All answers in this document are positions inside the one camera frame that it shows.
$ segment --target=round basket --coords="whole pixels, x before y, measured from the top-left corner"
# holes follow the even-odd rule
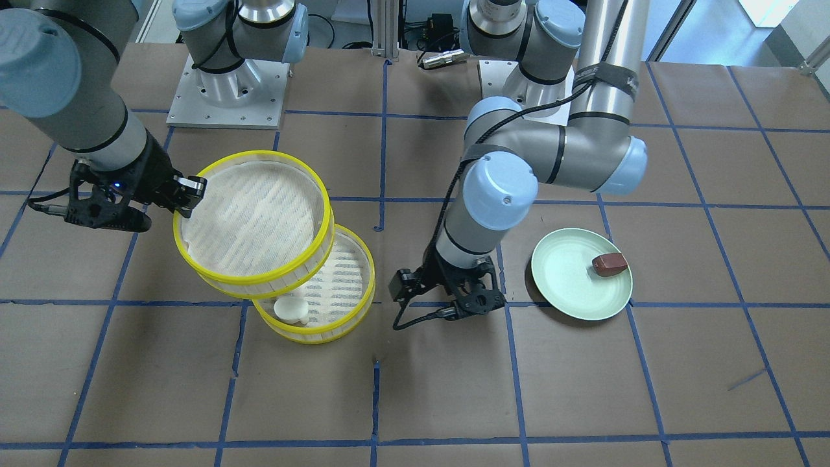
[[[325,263],[334,245],[329,196],[308,165],[254,150],[199,172],[205,197],[190,219],[173,215],[178,251],[205,282],[239,298],[281,295]]]
[[[334,247],[323,268],[307,283],[279,296],[254,300],[256,310],[274,331],[294,342],[322,344],[354,329],[372,307],[375,276],[372,254],[363,240],[340,225]],[[275,305],[301,302],[308,314],[303,322],[287,324]]]

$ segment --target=tiled surface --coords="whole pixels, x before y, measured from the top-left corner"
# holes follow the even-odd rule
[[[677,467],[793,467],[803,465],[792,440],[702,440],[671,443]]]
[[[475,61],[428,72],[409,53],[312,49],[279,133],[171,133],[186,55],[130,46],[114,87],[183,172],[275,146],[308,162],[372,250],[376,303],[348,336],[301,346],[203,283],[161,209],[138,236],[30,210],[16,222],[51,143],[0,109],[0,465],[828,463],[830,105],[811,81],[643,66],[642,186],[541,186],[494,254],[509,312],[393,332],[386,286],[421,263],[478,100]],[[71,158],[54,156],[38,193],[66,186]],[[563,227],[626,254],[621,314],[576,322],[535,289],[533,247]]]

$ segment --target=round plate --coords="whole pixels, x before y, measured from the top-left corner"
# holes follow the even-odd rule
[[[601,278],[591,262],[620,250],[605,237],[585,229],[548,233],[533,250],[530,269],[542,295],[561,312],[597,321],[616,315],[631,298],[631,269]]]

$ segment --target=light green plate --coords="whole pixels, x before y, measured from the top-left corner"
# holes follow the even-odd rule
[[[561,312],[590,321],[610,318],[631,298],[631,268],[601,278],[591,262],[605,253],[621,253],[605,237],[584,229],[548,233],[533,250],[530,268],[542,295]]]

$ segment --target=metal connector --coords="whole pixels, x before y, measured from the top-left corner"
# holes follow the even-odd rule
[[[467,58],[470,58],[470,54],[464,52],[462,49],[450,50],[425,59],[422,61],[422,66],[424,70],[432,70],[442,66],[462,63],[463,61],[466,61]]]

